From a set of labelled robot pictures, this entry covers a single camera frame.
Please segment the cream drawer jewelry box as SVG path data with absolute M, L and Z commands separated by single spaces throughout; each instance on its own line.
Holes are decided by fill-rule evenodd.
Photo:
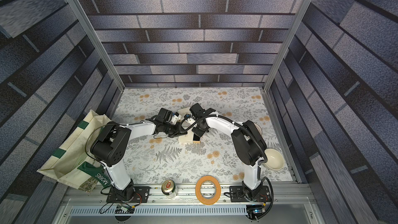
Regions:
M 188 130 L 186 135 L 182 135 L 178 137 L 178 142 L 181 144 L 200 144 L 200 137 L 192 132 L 192 130 Z

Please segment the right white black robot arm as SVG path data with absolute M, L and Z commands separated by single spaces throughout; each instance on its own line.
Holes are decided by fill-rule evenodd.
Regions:
M 262 184 L 260 164 L 268 161 L 265 155 L 267 146 L 261 128 L 250 120 L 245 122 L 231 120 L 219 115 L 212 108 L 204 110 L 195 105 L 190 111 L 195 120 L 192 127 L 195 133 L 201 136 L 213 128 L 232 139 L 236 154 L 245 165 L 243 185 L 252 192 L 260 190 Z

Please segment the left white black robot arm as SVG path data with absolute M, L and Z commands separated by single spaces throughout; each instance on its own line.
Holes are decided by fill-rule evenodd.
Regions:
M 104 166 L 112 186 L 119 191 L 125 191 L 132 181 L 123 162 L 129 141 L 159 133 L 174 138 L 186 134 L 186 131 L 182 129 L 180 123 L 172 124 L 155 119 L 131 125 L 110 121 L 99 129 L 99 134 L 90 147 L 90 153 Z

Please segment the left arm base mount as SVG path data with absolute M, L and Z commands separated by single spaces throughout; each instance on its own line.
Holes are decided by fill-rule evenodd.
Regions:
M 110 187 L 107 195 L 107 203 L 147 203 L 150 187 L 127 186 L 125 190 Z

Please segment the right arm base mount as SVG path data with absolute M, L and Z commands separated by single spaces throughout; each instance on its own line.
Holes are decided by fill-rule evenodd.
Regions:
M 241 186 L 230 186 L 229 194 L 231 202 L 271 202 L 272 194 L 268 186 L 259 185 L 255 190 L 251 190 L 248 187 Z

